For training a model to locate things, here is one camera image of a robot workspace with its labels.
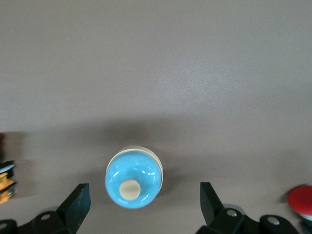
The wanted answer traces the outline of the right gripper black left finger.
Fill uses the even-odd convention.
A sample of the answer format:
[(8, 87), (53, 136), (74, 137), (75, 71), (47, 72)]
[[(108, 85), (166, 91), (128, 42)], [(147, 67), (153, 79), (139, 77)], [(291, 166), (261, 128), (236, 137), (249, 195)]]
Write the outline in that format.
[(0, 220), (0, 234), (76, 234), (90, 211), (88, 183), (79, 184), (55, 211), (45, 211), (21, 226)]

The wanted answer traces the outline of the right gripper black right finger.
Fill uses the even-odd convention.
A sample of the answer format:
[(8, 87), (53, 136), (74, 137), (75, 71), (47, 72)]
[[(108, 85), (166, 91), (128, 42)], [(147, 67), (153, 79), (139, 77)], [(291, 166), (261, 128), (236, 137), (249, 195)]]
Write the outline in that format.
[(200, 184), (200, 207), (206, 225), (196, 234), (300, 234), (285, 218), (263, 215), (259, 221), (235, 208), (226, 208), (209, 182)]

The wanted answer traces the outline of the blue dome call bell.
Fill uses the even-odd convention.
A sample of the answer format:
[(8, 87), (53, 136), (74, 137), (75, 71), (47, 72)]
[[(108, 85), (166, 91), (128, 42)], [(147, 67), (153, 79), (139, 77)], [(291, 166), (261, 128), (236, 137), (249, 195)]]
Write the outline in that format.
[(159, 194), (164, 170), (159, 157), (145, 147), (119, 151), (107, 165), (105, 188), (111, 200), (126, 209), (140, 209)]

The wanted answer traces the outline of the orange striped emergency stop button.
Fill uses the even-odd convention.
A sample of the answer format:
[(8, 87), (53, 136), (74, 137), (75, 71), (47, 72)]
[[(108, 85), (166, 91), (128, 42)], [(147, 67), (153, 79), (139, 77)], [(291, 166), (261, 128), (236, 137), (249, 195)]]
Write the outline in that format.
[(3, 161), (3, 139), (0, 133), (0, 204), (7, 202), (16, 192), (17, 182), (14, 180), (14, 161)]

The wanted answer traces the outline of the red mushroom push button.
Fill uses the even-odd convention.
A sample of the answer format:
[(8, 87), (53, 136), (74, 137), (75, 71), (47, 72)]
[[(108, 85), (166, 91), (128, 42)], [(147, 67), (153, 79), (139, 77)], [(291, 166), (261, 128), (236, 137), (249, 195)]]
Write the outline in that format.
[(300, 185), (291, 189), (287, 201), (291, 209), (303, 218), (301, 227), (304, 234), (312, 234), (312, 185)]

